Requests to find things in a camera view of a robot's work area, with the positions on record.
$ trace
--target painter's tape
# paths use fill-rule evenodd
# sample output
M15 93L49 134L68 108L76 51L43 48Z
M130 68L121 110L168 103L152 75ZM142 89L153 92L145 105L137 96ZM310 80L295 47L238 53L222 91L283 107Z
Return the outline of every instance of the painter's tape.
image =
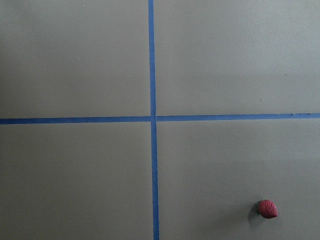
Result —
M153 240L159 240L154 1L148 0Z
M0 125L9 125L9 124L132 123L132 122L150 122L150 121L151 121L150 116L0 118Z
M320 113L171 115L171 116L157 116L156 117L156 120L158 122L263 120L263 119L320 119Z

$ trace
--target gray surface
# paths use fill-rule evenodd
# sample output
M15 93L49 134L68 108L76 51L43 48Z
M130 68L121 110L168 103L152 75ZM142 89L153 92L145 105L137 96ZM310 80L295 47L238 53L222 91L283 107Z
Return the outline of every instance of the gray surface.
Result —
M318 240L320 120L158 123L162 240ZM273 200L279 217L257 215Z
M158 115L320 112L320 1L154 5Z
M0 22L0 118L150 115L145 0L1 0Z
M0 239L151 240L148 123L0 125Z

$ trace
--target blue tape line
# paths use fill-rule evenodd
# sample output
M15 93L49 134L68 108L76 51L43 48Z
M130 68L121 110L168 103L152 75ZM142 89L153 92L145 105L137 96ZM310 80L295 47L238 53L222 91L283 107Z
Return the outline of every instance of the blue tape line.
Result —
M153 239L159 240L154 1L148 0Z
M262 120L262 119L320 119L320 113L172 115L172 116L157 116L156 117L156 120L158 122Z
M150 116L0 118L0 125L9 125L9 124L131 123L131 122L150 122L150 121L151 121Z

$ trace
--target red strawberry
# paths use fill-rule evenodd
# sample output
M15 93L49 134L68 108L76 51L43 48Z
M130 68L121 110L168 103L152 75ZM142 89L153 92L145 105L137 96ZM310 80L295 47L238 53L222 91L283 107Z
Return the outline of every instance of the red strawberry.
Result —
M265 219L272 219L278 216L277 206L271 200L258 202L258 213Z

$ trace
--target blue tape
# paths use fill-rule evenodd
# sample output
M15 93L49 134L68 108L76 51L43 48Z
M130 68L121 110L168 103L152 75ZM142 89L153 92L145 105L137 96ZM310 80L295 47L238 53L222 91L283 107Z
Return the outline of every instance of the blue tape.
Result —
M172 116L157 116L156 117L156 120L158 122L262 120L262 119L320 119L320 113L172 115Z
M131 122L150 122L150 121L151 121L150 116L0 118L0 125L9 125L9 124L131 123Z
M154 1L148 0L153 239L159 240Z

